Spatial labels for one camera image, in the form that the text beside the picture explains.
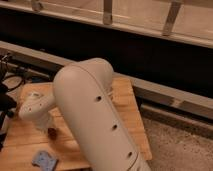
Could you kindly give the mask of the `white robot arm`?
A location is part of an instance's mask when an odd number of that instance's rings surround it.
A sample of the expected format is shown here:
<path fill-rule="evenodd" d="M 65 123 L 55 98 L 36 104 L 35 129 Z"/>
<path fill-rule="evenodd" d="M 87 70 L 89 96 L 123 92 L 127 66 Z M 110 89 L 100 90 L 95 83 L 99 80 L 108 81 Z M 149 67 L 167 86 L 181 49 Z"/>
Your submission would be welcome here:
<path fill-rule="evenodd" d="M 151 171 L 113 105 L 113 68 L 102 58 L 70 63 L 52 91 L 21 105 L 19 116 L 45 128 L 58 108 L 93 171 Z"/>

